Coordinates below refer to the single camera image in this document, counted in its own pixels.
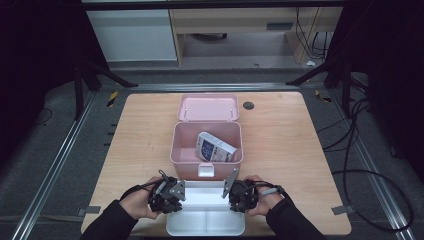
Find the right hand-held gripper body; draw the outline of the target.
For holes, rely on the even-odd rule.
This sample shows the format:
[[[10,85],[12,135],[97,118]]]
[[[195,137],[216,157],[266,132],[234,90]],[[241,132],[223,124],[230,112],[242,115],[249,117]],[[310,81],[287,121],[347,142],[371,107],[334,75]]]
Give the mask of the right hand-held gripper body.
[[[229,205],[245,203],[248,210],[257,206],[259,201],[258,190],[252,180],[238,180],[239,169],[234,168],[232,173],[224,180],[222,198],[228,198]]]

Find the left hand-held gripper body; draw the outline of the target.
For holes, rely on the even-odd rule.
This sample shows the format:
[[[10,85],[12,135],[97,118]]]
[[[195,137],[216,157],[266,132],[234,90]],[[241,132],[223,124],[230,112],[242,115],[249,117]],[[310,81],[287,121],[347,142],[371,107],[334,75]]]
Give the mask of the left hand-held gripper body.
[[[162,179],[154,185],[148,199],[149,207],[153,212],[162,212],[163,205],[166,203],[180,202],[182,204],[182,201],[186,200],[186,181],[168,176],[162,170],[159,173]]]

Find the white divided tray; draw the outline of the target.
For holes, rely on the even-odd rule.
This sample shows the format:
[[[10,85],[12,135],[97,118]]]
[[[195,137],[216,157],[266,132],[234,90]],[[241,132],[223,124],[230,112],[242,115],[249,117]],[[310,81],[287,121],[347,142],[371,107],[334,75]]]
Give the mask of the white divided tray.
[[[187,181],[182,209],[167,215],[167,232],[171,236],[241,235],[245,215],[230,209],[223,190],[223,181]]]

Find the small medicine carton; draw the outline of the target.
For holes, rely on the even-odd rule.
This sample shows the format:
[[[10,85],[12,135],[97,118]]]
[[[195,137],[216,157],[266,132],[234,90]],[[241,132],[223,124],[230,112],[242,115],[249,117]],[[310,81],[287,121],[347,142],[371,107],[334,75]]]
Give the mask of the small medicine carton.
[[[200,132],[197,137],[196,155],[207,162],[231,162],[237,149],[208,132]]]

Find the pink storage box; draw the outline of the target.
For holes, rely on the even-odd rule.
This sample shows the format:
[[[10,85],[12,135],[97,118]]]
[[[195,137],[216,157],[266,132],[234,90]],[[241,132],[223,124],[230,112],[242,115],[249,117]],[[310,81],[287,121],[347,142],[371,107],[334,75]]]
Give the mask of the pink storage box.
[[[177,113],[170,160],[177,176],[185,180],[223,180],[243,160],[238,97],[227,93],[184,94]],[[235,148],[228,160],[201,157],[198,136],[206,132]]]

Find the person's right hand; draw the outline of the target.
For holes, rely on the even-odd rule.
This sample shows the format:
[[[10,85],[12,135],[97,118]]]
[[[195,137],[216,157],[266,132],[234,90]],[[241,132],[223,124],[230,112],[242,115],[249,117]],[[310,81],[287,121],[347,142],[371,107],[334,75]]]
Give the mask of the person's right hand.
[[[270,193],[270,187],[264,183],[264,180],[261,179],[258,175],[248,175],[246,180],[252,180],[257,184],[256,189],[259,193],[259,201],[257,206],[253,209],[247,211],[249,216],[266,216],[268,211],[273,209],[284,197],[278,193]]]

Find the person's left hand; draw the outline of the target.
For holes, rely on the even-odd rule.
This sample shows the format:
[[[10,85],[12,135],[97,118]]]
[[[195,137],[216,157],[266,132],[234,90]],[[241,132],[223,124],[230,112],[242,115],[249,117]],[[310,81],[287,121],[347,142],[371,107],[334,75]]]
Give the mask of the person's left hand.
[[[159,180],[159,177],[151,177],[148,183],[150,184],[156,180]],[[152,188],[153,186],[150,184],[144,189],[132,192],[120,202],[121,206],[133,219],[148,218],[155,220],[158,217],[159,212],[153,212],[148,205],[150,190]]]

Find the grey tape strip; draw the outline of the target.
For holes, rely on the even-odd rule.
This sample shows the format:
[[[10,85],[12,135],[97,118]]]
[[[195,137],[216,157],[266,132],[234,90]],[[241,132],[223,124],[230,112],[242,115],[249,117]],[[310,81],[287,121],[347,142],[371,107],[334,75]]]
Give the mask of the grey tape strip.
[[[85,208],[80,208],[77,211],[77,215],[80,217],[84,217],[86,214],[98,214],[100,210],[100,206],[87,206]]]
[[[341,215],[341,214],[351,214],[354,213],[355,210],[352,206],[337,206],[332,208],[332,212],[334,215]]]

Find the yellow black tape strip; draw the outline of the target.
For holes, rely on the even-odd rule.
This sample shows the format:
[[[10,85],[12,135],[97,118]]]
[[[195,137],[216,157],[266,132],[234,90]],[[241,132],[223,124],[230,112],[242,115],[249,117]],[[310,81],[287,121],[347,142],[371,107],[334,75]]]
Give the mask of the yellow black tape strip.
[[[114,91],[114,92],[112,92],[111,93],[111,95],[110,95],[110,97],[109,97],[109,100],[108,100],[108,102],[107,102],[107,107],[112,107],[113,106],[113,104],[114,104],[114,102],[115,102],[115,100],[116,100],[116,98],[117,98],[117,96],[118,96],[118,91]]]
[[[315,94],[315,96],[318,98],[318,99],[320,99],[321,101],[323,101],[323,102],[326,102],[326,103],[331,103],[332,102],[332,99],[330,98],[330,97],[328,97],[328,96],[323,96],[322,94],[321,94],[321,92],[318,90],[318,89],[315,89],[314,90],[314,94]]]

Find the black metal stand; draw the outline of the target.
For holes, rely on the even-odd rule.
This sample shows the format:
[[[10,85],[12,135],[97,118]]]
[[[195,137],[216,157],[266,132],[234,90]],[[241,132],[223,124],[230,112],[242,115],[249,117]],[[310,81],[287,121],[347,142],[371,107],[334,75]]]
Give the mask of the black metal stand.
[[[101,83],[97,76],[103,75],[125,88],[137,87],[137,84],[128,82],[119,77],[118,75],[112,73],[108,68],[102,67],[89,60],[83,60],[77,63],[74,67],[73,73],[76,103],[76,120],[78,120],[82,116],[84,110],[83,83],[86,83],[90,91],[98,91],[101,87]]]
[[[287,85],[299,86],[322,72],[327,72],[327,77],[324,81],[326,88],[334,88],[339,82],[342,83],[341,107],[345,115],[351,118],[350,91],[354,83],[352,80],[352,63],[349,60],[333,57],[296,80],[287,82]]]

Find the white cabinet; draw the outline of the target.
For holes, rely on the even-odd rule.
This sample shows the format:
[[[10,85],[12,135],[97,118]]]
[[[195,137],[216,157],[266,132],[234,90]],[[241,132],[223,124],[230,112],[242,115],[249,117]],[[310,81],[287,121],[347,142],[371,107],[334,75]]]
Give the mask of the white cabinet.
[[[177,59],[167,10],[88,11],[107,62]]]

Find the light wooden desk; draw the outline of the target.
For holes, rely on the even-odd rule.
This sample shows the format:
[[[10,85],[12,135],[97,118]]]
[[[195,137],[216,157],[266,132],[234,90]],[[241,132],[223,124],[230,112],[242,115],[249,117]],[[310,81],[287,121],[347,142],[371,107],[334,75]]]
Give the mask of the light wooden desk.
[[[342,7],[286,7],[252,9],[169,10],[177,59],[182,58],[181,36],[242,32],[284,32],[298,64],[318,32],[334,32]]]

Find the aluminium floor rail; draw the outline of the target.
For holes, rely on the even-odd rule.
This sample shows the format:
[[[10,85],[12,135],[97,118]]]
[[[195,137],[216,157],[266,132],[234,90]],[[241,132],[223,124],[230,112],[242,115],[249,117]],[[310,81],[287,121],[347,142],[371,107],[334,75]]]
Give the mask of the aluminium floor rail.
[[[271,83],[194,83],[194,84],[139,84],[132,87],[138,92],[244,92],[244,91],[295,91],[297,86],[281,82]]]
[[[69,153],[84,125],[87,116],[92,108],[92,104],[97,96],[97,92],[89,91],[87,98],[83,101],[83,107],[80,115],[72,122],[70,130],[56,154],[48,172],[46,173],[37,193],[33,197],[31,204],[20,218],[11,240],[27,240],[40,213],[67,161]]]
[[[394,234],[398,240],[417,240],[412,231],[415,213],[410,200],[396,183],[380,173],[357,131],[357,117],[362,110],[366,109],[366,106],[362,106],[364,102],[365,100],[361,99],[353,105],[353,108],[351,108],[351,118],[348,118],[343,112],[341,105],[336,103],[336,109],[343,118],[343,122],[348,130],[348,143],[344,155],[343,168],[335,171],[334,175],[342,175],[345,199],[348,202],[348,206],[352,206],[355,210],[354,214],[356,216],[379,231]],[[359,156],[360,163],[362,164],[361,169],[348,168],[351,148],[354,148],[356,154]],[[363,174],[367,176],[374,194],[387,218],[388,226],[382,226],[371,221],[352,203],[346,182],[346,178],[349,174]]]

